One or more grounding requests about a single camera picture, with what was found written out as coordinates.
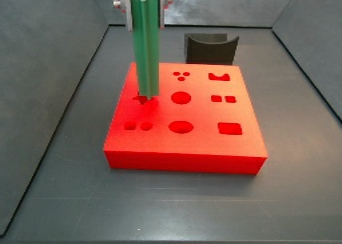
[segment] gray enclosure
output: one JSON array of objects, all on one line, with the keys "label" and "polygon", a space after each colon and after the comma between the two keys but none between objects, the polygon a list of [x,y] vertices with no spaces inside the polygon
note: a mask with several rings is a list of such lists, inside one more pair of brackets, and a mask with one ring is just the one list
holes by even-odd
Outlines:
[{"label": "gray enclosure", "polygon": [[106,23],[93,0],[0,0],[0,235]]},{"label": "gray enclosure", "polygon": [[161,62],[184,62],[184,33],[240,36],[233,64],[269,155],[249,177],[110,170],[101,148],[133,51],[125,28],[105,30],[124,15],[110,0],[0,0],[0,242],[342,243],[340,1],[167,10],[189,27],[160,32]]},{"label": "gray enclosure", "polygon": [[342,0],[292,0],[272,29],[342,119]]}]

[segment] gray wall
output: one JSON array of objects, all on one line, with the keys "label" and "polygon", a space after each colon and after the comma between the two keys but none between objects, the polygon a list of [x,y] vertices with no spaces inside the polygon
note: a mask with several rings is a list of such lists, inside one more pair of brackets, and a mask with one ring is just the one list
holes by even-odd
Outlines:
[{"label": "gray wall", "polygon": [[273,32],[342,119],[342,0],[292,0]]},{"label": "gray wall", "polygon": [[[112,0],[96,0],[109,24],[124,24]],[[289,0],[173,0],[165,24],[271,27]]]},{"label": "gray wall", "polygon": [[0,0],[0,235],[100,44],[93,0]]}]

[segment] circular hole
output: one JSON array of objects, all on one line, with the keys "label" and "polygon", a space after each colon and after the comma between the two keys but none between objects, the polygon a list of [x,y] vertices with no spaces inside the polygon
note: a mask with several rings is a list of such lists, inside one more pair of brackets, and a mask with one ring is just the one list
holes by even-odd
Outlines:
[{"label": "circular hole", "polygon": [[134,130],[136,128],[136,123],[133,121],[126,121],[124,123],[124,130]]},{"label": "circular hole", "polygon": [[168,128],[177,134],[185,134],[192,131],[193,125],[188,121],[173,121],[168,125]]},{"label": "circular hole", "polygon": [[152,128],[153,124],[150,122],[144,122],[140,126],[142,131],[148,131]]},{"label": "circular hole", "polygon": [[171,100],[176,104],[187,104],[191,101],[191,95],[187,92],[179,91],[172,94]]}]

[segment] square hole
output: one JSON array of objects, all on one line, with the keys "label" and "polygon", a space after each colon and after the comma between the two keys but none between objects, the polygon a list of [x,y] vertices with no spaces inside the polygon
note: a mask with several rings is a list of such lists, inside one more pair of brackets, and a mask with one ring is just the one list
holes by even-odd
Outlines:
[{"label": "square hole", "polygon": [[217,123],[219,133],[223,135],[241,135],[241,128],[239,123]]}]

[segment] red foam block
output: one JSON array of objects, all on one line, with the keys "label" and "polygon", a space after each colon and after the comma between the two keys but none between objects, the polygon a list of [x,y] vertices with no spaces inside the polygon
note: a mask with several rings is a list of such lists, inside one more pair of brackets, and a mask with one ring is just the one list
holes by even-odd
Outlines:
[{"label": "red foam block", "polygon": [[256,174],[267,151],[239,67],[161,63],[160,95],[130,65],[104,144],[112,168]]}]

